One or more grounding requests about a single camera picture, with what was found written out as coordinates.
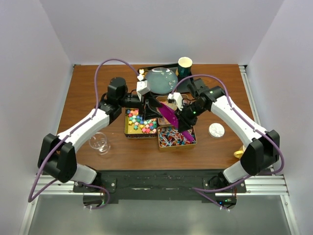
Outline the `purple plastic scoop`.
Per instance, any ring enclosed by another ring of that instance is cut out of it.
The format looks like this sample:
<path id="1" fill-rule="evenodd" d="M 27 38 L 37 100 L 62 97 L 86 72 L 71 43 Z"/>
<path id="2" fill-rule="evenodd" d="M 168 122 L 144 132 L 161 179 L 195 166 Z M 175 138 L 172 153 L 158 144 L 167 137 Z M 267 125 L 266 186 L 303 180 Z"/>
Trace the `purple plastic scoop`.
<path id="1" fill-rule="evenodd" d="M 195 142 L 196 137 L 194 137 L 188 130 L 186 131 L 179 131 L 179 120 L 176 117 L 175 111 L 177 109 L 176 104 L 169 103 L 168 101 L 161 102 L 162 107 L 159 108 L 159 112 L 161 113 L 162 117 L 165 118 L 172 126 L 176 128 L 176 130 L 182 134 L 189 142 Z"/>

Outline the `gold tin of star candies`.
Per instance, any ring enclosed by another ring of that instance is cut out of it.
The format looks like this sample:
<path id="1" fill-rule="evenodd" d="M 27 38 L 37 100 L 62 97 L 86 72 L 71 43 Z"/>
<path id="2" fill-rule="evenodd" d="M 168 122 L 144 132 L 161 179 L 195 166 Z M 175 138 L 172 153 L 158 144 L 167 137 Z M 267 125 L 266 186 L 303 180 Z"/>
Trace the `gold tin of star candies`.
<path id="1" fill-rule="evenodd" d="M 125 109 L 125 131 L 129 139 L 155 138 L 157 136 L 157 118 L 144 119 L 138 109 Z"/>

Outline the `clear glass jar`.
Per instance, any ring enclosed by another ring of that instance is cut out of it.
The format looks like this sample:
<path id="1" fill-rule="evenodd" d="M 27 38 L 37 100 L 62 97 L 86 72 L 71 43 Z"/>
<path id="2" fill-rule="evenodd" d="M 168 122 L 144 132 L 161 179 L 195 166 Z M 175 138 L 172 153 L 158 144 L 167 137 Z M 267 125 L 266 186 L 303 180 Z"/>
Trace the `clear glass jar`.
<path id="1" fill-rule="evenodd" d="M 89 139 L 89 146 L 99 155 L 104 156 L 109 153 L 111 144 L 107 139 L 107 136 L 102 132 L 96 132 Z"/>

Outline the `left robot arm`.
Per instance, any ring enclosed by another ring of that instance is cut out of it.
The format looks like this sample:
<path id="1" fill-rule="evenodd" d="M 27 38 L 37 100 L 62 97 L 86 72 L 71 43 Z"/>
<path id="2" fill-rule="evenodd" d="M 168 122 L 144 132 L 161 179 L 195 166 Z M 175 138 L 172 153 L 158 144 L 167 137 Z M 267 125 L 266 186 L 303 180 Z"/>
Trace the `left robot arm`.
<path id="1" fill-rule="evenodd" d="M 113 123 L 122 113 L 122 108 L 138 109 L 145 118 L 158 118 L 160 114 L 156 108 L 159 106 L 147 80 L 138 81 L 136 94 L 132 94 L 128 92 L 124 78 L 113 78 L 107 92 L 85 118 L 57 135 L 44 137 L 38 160 L 39 173 L 48 174 L 62 183 L 83 182 L 90 192 L 98 191 L 101 188 L 99 173 L 78 164 L 77 151 L 98 131 Z"/>

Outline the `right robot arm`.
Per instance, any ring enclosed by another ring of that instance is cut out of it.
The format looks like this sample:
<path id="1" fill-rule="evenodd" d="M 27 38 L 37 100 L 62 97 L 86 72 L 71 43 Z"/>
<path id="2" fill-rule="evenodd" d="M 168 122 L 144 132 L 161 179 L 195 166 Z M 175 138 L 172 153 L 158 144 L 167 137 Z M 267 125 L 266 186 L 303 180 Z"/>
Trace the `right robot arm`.
<path id="1" fill-rule="evenodd" d="M 230 192 L 235 183 L 255 176 L 270 165 L 281 161 L 280 136 L 275 130 L 268 131 L 250 119 L 230 98 L 224 85 L 207 87 L 199 78 L 188 85 L 194 101 L 185 105 L 180 93 L 172 91 L 169 100 L 174 100 L 177 110 L 178 130 L 193 127 L 198 116 L 210 111 L 218 116 L 241 140 L 244 151 L 241 158 L 230 167 L 210 179 L 210 187 Z"/>

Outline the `tin of gummy candies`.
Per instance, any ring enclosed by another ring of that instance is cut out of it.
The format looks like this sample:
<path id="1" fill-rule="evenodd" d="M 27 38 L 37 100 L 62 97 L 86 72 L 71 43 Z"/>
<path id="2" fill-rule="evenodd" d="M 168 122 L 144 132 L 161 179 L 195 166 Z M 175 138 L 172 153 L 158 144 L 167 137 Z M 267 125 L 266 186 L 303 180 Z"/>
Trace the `tin of gummy candies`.
<path id="1" fill-rule="evenodd" d="M 184 99 L 183 103 L 184 103 L 184 104 L 188 104 L 188 103 L 189 103 L 188 95 L 182 94 L 181 96 L 182 96 L 182 98 Z M 168 106 L 169 108 L 171 108 L 171 109 L 174 110 L 174 111 L 177 109 L 177 106 L 176 106 L 176 104 L 175 104 L 174 102 L 173 102 L 173 103 L 169 103 L 169 102 L 168 102 L 166 95 L 157 96 L 156 99 L 157 99 L 160 103 L 165 104 L 166 106 Z M 164 117 L 161 117 L 161 118 L 158 118 L 158 124 L 159 124 L 160 126 L 166 126 L 166 125 L 170 125 L 170 122 L 169 122 L 167 119 L 165 119 Z"/>

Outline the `tin of lollipops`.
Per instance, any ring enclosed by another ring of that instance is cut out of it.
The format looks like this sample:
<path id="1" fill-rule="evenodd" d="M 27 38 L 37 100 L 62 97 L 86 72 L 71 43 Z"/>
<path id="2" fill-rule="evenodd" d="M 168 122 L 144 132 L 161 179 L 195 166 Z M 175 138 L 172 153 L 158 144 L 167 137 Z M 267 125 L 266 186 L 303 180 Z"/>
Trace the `tin of lollipops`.
<path id="1" fill-rule="evenodd" d="M 193 137 L 193 141 L 189 141 L 182 133 L 172 126 L 160 126 L 157 128 L 158 146 L 161 151 L 177 150 L 183 148 L 193 148 L 197 144 L 197 138 L 194 128 L 188 130 Z"/>

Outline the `blue ceramic plate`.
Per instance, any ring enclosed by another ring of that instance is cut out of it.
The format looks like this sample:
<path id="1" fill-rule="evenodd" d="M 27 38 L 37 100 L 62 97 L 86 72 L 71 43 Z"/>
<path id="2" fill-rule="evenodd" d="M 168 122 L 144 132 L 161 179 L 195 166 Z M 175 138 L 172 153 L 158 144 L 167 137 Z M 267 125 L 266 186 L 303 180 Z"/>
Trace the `blue ceramic plate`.
<path id="1" fill-rule="evenodd" d="M 168 94 L 178 83 L 176 74 L 167 68 L 154 68 L 145 74 L 151 92 L 155 94 Z"/>

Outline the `black serving tray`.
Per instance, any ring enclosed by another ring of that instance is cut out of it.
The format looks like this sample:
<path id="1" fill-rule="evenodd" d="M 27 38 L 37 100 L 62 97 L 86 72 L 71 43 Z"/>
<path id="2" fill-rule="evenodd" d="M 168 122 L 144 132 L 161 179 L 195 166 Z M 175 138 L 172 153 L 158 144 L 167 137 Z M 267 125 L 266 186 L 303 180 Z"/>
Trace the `black serving tray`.
<path id="1" fill-rule="evenodd" d="M 152 70 L 152 69 L 154 69 L 154 68 L 159 68 L 159 67 L 167 68 L 167 69 L 172 70 L 172 71 L 176 74 L 176 76 L 178 77 L 178 72 L 177 72 L 178 63 L 143 67 L 143 68 L 139 68 L 139 69 L 137 70 L 137 72 L 139 73 L 139 70 L 140 70 L 140 69 L 144 69 L 144 76 L 145 76 L 145 74 L 146 74 L 148 71 L 150 71 L 150 70 Z M 188 80 L 184 80 L 183 82 L 180 82 L 182 79 L 183 79 L 183 78 L 179 78 L 179 77 L 178 77 L 178 83 L 179 83 L 179 85 L 178 85 L 178 87 L 176 88 L 176 92 L 179 92 L 179 93 L 187 93 L 187 92 L 188 92 L 187 86 L 188 86 L 189 84 L 191 84 L 191 81 L 193 81 L 193 78 L 189 78 Z"/>

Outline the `silver jar lid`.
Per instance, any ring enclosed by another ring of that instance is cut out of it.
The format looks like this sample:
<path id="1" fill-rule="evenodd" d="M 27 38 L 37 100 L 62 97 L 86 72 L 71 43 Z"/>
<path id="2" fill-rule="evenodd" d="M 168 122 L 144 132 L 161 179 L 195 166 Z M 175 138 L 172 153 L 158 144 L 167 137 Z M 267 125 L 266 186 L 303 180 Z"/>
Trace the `silver jar lid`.
<path id="1" fill-rule="evenodd" d="M 225 129 L 220 123 L 212 123 L 208 128 L 208 133 L 213 138 L 221 138 L 225 134 Z"/>

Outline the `dark green cup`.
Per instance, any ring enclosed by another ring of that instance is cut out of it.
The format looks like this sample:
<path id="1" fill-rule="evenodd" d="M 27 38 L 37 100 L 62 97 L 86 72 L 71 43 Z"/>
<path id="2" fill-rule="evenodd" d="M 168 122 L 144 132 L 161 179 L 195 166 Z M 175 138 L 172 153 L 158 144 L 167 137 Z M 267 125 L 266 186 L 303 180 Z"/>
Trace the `dark green cup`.
<path id="1" fill-rule="evenodd" d="M 178 60 L 178 77 L 179 78 L 185 78 L 190 75 L 191 73 L 191 67 L 193 65 L 192 59 L 189 57 L 181 57 Z"/>

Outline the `yellow mug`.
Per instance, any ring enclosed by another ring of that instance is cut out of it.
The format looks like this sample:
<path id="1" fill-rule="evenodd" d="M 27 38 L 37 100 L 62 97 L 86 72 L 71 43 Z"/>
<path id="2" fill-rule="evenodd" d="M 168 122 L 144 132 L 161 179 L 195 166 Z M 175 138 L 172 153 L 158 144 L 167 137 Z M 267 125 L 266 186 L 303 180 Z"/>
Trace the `yellow mug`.
<path id="1" fill-rule="evenodd" d="M 242 145 L 239 150 L 235 151 L 233 153 L 234 157 L 237 158 L 237 159 L 241 159 L 241 157 L 243 156 L 244 152 L 246 150 L 246 147 L 244 145 Z"/>

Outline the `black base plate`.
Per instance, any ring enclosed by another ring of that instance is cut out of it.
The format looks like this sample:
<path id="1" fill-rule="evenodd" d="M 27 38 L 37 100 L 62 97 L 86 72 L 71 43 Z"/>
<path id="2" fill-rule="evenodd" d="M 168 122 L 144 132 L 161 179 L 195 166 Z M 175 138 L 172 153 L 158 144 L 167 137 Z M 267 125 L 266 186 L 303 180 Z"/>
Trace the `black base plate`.
<path id="1" fill-rule="evenodd" d="M 218 170 L 110 170 L 100 172 L 96 185 L 110 193 L 110 203 L 119 200 L 203 200 L 194 188 L 204 189 L 205 195 L 217 200 L 220 205 L 236 204 L 235 194 L 245 193 L 245 183 L 239 183 L 225 190 L 230 199 L 216 197 L 211 189 L 223 188 L 219 182 Z"/>

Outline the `aluminium frame rail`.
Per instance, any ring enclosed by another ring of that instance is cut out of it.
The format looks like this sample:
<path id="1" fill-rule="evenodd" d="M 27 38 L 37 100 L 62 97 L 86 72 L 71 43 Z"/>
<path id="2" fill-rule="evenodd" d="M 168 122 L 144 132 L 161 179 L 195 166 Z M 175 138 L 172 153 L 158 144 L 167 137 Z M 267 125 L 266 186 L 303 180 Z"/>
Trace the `aluminium frame rail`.
<path id="1" fill-rule="evenodd" d="M 28 204 L 22 235 L 297 235 L 283 176 L 246 180 L 231 211 L 201 201 L 122 200 L 83 206 L 72 183 L 55 183 Z"/>

